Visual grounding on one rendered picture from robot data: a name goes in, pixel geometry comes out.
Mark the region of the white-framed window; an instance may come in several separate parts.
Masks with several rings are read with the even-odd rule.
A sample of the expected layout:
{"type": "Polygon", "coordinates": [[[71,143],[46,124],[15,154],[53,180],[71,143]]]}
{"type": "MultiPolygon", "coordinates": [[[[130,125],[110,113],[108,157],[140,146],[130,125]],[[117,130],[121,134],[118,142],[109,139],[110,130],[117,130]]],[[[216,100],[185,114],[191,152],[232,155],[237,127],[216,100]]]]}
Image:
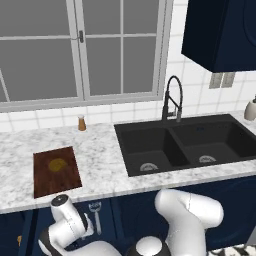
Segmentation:
{"type": "Polygon", "coordinates": [[[0,0],[0,112],[161,99],[172,9],[173,0],[0,0]]]}

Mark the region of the silver peeler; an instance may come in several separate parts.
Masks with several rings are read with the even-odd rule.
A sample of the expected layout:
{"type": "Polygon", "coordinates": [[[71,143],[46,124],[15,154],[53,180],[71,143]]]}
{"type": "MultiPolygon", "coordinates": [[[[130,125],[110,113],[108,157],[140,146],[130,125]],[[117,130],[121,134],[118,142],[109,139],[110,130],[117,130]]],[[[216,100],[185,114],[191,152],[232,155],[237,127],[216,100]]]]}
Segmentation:
{"type": "Polygon", "coordinates": [[[101,235],[102,230],[101,230],[101,223],[100,223],[100,216],[99,216],[99,212],[101,210],[101,203],[100,202],[90,203],[89,210],[94,214],[97,234],[101,235]]]}

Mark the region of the black spring tap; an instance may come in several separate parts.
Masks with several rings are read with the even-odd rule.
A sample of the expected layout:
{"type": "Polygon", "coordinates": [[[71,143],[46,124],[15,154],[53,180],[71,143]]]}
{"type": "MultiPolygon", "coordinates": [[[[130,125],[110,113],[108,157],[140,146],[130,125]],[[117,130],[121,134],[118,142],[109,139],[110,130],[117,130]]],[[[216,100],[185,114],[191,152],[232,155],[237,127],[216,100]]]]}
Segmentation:
{"type": "Polygon", "coordinates": [[[180,79],[176,75],[172,75],[167,83],[166,91],[165,91],[165,96],[164,96],[164,104],[162,108],[162,121],[167,121],[169,117],[175,116],[176,117],[176,122],[179,123],[181,122],[182,118],[182,109],[183,109],[183,88],[180,79]],[[170,84],[171,81],[175,79],[178,83],[179,86],[179,91],[180,91],[180,100],[179,102],[175,102],[174,99],[170,96],[170,84]],[[169,101],[172,101],[176,109],[173,112],[169,111],[169,106],[168,103],[169,101]]]}

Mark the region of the black double sink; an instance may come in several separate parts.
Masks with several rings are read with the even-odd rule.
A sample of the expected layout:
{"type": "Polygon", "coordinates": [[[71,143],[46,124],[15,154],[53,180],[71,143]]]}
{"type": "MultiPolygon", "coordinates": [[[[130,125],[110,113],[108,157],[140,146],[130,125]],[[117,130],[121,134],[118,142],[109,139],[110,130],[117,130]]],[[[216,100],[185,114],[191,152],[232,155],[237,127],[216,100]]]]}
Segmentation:
{"type": "Polygon", "coordinates": [[[130,177],[256,159],[256,134],[229,114],[114,128],[130,177]]]}

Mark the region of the yellow-green avocado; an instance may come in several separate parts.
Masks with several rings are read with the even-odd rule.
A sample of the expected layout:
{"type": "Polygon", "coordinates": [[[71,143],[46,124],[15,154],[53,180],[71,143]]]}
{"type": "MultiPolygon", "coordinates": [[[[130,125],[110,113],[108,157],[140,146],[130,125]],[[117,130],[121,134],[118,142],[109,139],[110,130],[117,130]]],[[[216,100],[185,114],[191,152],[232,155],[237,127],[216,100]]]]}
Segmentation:
{"type": "Polygon", "coordinates": [[[62,158],[56,158],[49,162],[48,167],[52,172],[58,172],[63,169],[67,163],[62,158]]]}

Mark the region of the navy base cupboard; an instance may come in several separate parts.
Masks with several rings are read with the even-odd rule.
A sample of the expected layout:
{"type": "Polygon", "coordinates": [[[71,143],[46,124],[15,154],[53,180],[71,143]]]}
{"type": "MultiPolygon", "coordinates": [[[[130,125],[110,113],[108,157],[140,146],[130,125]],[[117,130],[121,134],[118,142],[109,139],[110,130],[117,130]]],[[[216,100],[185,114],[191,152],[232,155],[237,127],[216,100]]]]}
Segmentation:
{"type": "MultiPolygon", "coordinates": [[[[218,200],[224,209],[222,223],[206,231],[208,251],[245,244],[256,226],[256,176],[234,178],[179,187],[179,190],[218,200]]],[[[166,238],[168,223],[154,206],[156,191],[119,196],[111,199],[117,241],[125,255],[140,238],[151,235],[166,238]]]]}

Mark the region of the beige soap dispenser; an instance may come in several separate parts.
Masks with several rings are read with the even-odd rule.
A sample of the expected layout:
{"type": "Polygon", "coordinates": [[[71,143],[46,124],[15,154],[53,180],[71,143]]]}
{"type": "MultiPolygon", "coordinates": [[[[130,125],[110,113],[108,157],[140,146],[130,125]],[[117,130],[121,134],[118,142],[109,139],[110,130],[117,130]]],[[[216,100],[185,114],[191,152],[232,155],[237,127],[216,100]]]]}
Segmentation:
{"type": "Polygon", "coordinates": [[[256,119],[256,96],[248,102],[244,111],[244,118],[248,121],[254,121],[256,119]]]}

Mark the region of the dark brown wooden cutting board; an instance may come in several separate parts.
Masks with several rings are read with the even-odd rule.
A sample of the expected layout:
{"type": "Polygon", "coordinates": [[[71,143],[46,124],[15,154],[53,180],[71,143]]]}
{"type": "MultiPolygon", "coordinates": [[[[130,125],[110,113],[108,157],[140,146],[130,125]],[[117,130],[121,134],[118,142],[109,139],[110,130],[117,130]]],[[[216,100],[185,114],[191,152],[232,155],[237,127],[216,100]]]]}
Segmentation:
{"type": "Polygon", "coordinates": [[[34,198],[39,198],[82,186],[73,147],[33,154],[34,198]],[[52,172],[48,164],[62,158],[67,165],[58,172],[52,172]]]}

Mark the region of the grey wall socket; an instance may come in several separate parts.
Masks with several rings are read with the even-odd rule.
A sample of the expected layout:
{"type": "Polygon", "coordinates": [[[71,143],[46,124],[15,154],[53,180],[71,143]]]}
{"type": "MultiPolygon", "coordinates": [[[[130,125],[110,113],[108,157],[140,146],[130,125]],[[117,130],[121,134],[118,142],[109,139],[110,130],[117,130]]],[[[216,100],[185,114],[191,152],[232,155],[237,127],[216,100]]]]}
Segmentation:
{"type": "Polygon", "coordinates": [[[223,88],[230,88],[233,85],[235,78],[234,72],[227,72],[224,74],[223,81],[222,81],[222,87],[223,88]]]}
{"type": "Polygon", "coordinates": [[[222,73],[213,73],[211,75],[209,88],[210,89],[216,89],[219,88],[221,85],[223,74],[222,73]]]}

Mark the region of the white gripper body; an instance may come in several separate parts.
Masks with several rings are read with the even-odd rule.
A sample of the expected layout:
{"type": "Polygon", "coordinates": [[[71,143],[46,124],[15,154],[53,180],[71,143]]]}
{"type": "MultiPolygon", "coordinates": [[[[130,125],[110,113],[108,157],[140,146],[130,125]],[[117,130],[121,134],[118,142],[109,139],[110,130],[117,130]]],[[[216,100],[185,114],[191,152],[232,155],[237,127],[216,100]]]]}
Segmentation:
{"type": "Polygon", "coordinates": [[[87,229],[85,234],[81,237],[81,239],[86,239],[89,236],[92,236],[94,234],[94,227],[93,227],[93,223],[90,220],[89,216],[87,213],[84,213],[86,220],[87,220],[87,229]]]}

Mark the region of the navy wall cupboard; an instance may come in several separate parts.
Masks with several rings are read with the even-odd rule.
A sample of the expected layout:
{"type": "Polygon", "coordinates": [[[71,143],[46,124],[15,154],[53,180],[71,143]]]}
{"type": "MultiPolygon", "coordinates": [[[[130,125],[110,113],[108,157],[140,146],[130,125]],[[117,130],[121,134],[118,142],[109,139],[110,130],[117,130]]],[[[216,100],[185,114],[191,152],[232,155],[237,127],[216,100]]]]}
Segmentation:
{"type": "Polygon", "coordinates": [[[256,0],[188,0],[181,53],[213,73],[256,71],[256,0]]]}

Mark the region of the navy open drawer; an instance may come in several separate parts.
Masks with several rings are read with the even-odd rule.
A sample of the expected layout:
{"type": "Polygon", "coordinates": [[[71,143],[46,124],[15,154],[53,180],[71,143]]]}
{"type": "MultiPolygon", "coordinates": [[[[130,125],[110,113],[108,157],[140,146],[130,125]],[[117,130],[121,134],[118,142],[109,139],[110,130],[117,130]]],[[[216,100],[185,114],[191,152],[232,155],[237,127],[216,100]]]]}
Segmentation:
{"type": "MultiPolygon", "coordinates": [[[[87,213],[93,223],[94,234],[86,239],[79,238],[66,250],[81,248],[97,240],[113,242],[116,239],[113,215],[110,200],[101,202],[99,212],[102,234],[98,235],[94,214],[89,210],[90,202],[75,203],[74,206],[81,212],[87,213]]],[[[40,232],[54,223],[51,209],[41,208],[13,213],[0,214],[0,256],[46,256],[39,247],[40,232]],[[18,246],[17,237],[22,241],[18,246]]]]}

